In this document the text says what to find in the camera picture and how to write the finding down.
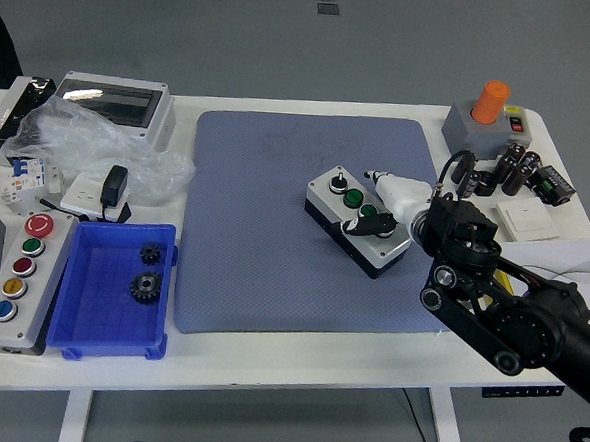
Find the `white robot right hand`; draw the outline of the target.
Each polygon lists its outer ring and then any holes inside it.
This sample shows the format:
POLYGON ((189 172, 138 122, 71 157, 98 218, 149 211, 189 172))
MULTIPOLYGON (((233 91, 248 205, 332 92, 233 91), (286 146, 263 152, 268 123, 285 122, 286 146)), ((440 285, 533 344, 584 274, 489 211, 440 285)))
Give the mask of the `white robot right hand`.
POLYGON ((365 175, 374 182, 387 212, 343 221, 339 224, 341 233, 352 236, 387 234, 401 224, 409 238, 419 243, 419 233, 430 207, 431 186, 386 171, 369 170, 365 175))

